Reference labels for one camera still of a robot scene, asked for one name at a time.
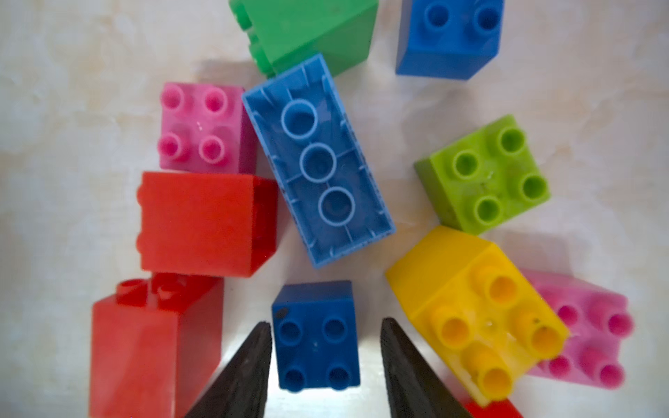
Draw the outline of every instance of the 2x2 block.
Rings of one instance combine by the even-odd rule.
[[[551,196],[508,115],[414,164],[442,225],[478,235]]]
[[[416,330],[481,406],[555,358],[569,330],[495,244],[439,226],[386,271]]]
[[[322,55],[243,100],[314,267],[395,232]]]
[[[403,0],[397,74],[469,80],[499,51],[504,0]]]
[[[221,358],[223,279],[157,274],[93,305],[93,418],[180,418]]]
[[[322,53],[333,75],[367,59],[378,0],[230,0],[268,78]]]
[[[158,140],[162,169],[193,173],[256,172],[256,133],[242,105],[244,89],[166,83]]]
[[[142,175],[142,269],[249,277],[276,251],[276,181],[253,175]]]
[[[634,331],[627,298],[561,274],[522,273],[572,335],[558,357],[540,362],[529,374],[604,389],[621,387],[625,370],[617,360],[620,344]]]
[[[360,385],[351,282],[286,285],[272,318],[282,389]]]

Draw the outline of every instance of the lime green block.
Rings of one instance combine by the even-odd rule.
[[[551,196],[507,115],[413,165],[442,225],[478,235]]]

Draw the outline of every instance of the dark blue block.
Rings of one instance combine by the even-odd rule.
[[[504,0],[403,0],[395,72],[469,80],[497,55]]]
[[[360,385],[351,282],[290,284],[272,304],[279,387]]]

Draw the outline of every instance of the red block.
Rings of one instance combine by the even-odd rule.
[[[93,305],[92,418],[181,418],[221,360],[223,279],[157,274]]]
[[[472,414],[473,418],[522,418],[518,409],[508,399],[491,402],[485,408],[478,406],[474,401],[470,401],[464,407]]]
[[[142,269],[250,277],[276,251],[277,198],[253,175],[144,173]]]

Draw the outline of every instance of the yellow block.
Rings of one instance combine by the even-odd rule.
[[[436,227],[385,272],[411,323],[481,406],[555,358],[569,330],[497,245]]]

